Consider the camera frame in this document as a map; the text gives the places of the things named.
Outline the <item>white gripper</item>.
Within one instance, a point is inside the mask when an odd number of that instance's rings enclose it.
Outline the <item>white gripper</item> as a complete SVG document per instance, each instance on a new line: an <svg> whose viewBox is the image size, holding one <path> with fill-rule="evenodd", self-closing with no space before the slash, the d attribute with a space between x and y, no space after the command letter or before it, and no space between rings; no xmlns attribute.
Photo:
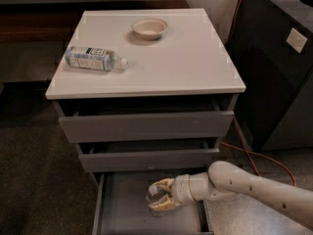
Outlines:
<svg viewBox="0 0 313 235"><path fill-rule="evenodd" d="M149 208L156 212L167 212L174 210L177 206L185 206L193 204L194 199L190 189L190 175L179 175L175 179L165 178L154 184L154 192L160 191L170 192L161 197L156 202L150 203Z"/></svg>

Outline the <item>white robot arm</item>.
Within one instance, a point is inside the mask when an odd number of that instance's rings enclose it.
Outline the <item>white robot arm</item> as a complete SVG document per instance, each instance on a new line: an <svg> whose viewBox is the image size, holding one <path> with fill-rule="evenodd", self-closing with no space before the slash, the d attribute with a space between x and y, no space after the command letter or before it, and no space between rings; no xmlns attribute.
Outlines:
<svg viewBox="0 0 313 235"><path fill-rule="evenodd" d="M287 216L302 226L313 229L313 192L253 175L225 161L212 163L207 172L164 178L149 187L153 197L151 210L166 212L199 201L216 202L245 194Z"/></svg>

